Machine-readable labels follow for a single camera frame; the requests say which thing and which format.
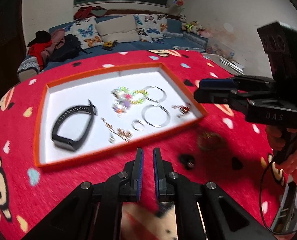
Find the white pillow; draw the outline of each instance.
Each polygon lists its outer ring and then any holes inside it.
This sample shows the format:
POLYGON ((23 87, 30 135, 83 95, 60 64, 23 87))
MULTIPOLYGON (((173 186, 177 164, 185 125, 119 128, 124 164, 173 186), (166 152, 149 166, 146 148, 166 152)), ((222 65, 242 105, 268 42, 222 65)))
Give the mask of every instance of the white pillow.
POLYGON ((76 21, 72 25, 65 27, 65 35, 75 35, 81 42, 82 49, 88 49, 103 45, 101 36, 96 30, 96 17, 88 17, 84 20, 76 21))
POLYGON ((117 42, 139 41, 133 15, 100 22, 96 25, 96 29, 104 42, 115 40, 117 42))
POLYGON ((167 15, 134 14, 136 30, 141 41, 158 41, 167 33, 167 15))

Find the silver bracelet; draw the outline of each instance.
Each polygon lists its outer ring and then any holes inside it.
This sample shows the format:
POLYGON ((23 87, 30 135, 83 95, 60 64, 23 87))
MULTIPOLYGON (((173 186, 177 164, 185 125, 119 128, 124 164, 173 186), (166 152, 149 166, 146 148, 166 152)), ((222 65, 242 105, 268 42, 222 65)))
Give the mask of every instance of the silver bracelet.
POLYGON ((155 100, 155 99, 152 99, 152 98, 149 98, 149 97, 146 97, 147 100, 151 101, 151 102, 155 102, 155 103, 160 103, 160 102, 163 102, 165 99, 166 99, 166 93, 163 89, 159 88, 159 87, 154 87, 154 86, 147 86, 145 88, 143 88, 143 90, 147 91, 149 88, 157 88, 159 89, 160 91, 163 92, 163 97, 160 99, 160 100, 155 100))
POLYGON ((134 121, 132 122, 132 127, 133 127, 133 129, 136 130, 136 131, 139 131, 139 132, 144 131, 144 124, 143 124, 140 120, 138 120, 138 119, 136 119, 136 120, 134 120, 134 121), (142 125, 143 128, 141 128, 141 129, 140 129, 140 128, 137 128, 137 127, 136 127, 136 124, 137 124, 137 123, 139 123, 140 125, 142 125))
POLYGON ((166 125, 168 125, 169 124, 169 122, 170 122, 170 113, 169 113, 169 111, 167 111, 163 106, 161 106, 161 105, 157 105, 157 106, 155 106, 155 105, 148 105, 148 106, 145 106, 144 108, 143 108, 143 110, 142 110, 142 118, 143 118, 143 120, 147 123, 147 124, 149 124, 150 126, 153 126, 153 127, 156 127, 156 128, 161 128, 161 127, 164 127, 164 126, 166 126, 166 125), (164 122, 164 123, 162 123, 162 124, 151 124, 151 123, 149 123, 147 120, 146 120, 146 118, 145 118, 145 112, 149 109, 149 108, 151 108, 151 107, 159 107, 160 109, 162 109, 166 114, 167 114, 167 119, 166 119, 166 121, 164 122))

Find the orange butterfly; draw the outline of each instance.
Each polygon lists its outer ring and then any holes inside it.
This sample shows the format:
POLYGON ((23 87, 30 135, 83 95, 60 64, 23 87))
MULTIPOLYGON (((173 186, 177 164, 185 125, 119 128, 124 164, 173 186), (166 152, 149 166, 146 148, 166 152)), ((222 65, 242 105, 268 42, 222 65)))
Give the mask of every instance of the orange butterfly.
POLYGON ((84 41, 87 42, 87 45, 91 48, 91 47, 93 47, 94 42, 101 43, 102 39, 100 36, 95 36, 93 39, 86 39, 84 41))
POLYGON ((161 23, 161 32, 167 28, 167 24, 161 23))

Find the blue heart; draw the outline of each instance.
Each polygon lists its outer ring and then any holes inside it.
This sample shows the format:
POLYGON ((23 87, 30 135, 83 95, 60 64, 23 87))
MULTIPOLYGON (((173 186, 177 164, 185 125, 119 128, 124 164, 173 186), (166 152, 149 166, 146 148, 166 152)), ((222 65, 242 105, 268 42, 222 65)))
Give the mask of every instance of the blue heart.
POLYGON ((182 67, 185 67, 185 68, 191 68, 189 65, 185 64, 185 63, 181 63, 181 66, 182 67))
POLYGON ((29 184, 31 184, 31 186, 35 186, 40 180, 39 172, 33 168, 29 168, 27 170, 27 175, 29 177, 29 184))
POLYGON ((155 57, 155 56, 149 56, 152 60, 158 60, 159 57, 155 57))

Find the dark wooden door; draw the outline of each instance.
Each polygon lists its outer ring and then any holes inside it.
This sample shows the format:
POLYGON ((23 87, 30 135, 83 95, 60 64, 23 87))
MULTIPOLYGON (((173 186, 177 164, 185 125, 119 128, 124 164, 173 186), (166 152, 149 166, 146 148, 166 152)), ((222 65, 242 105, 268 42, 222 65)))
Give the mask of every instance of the dark wooden door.
POLYGON ((26 54, 22 28, 22 0, 7 0, 0 7, 0 93, 19 80, 16 71, 26 54))

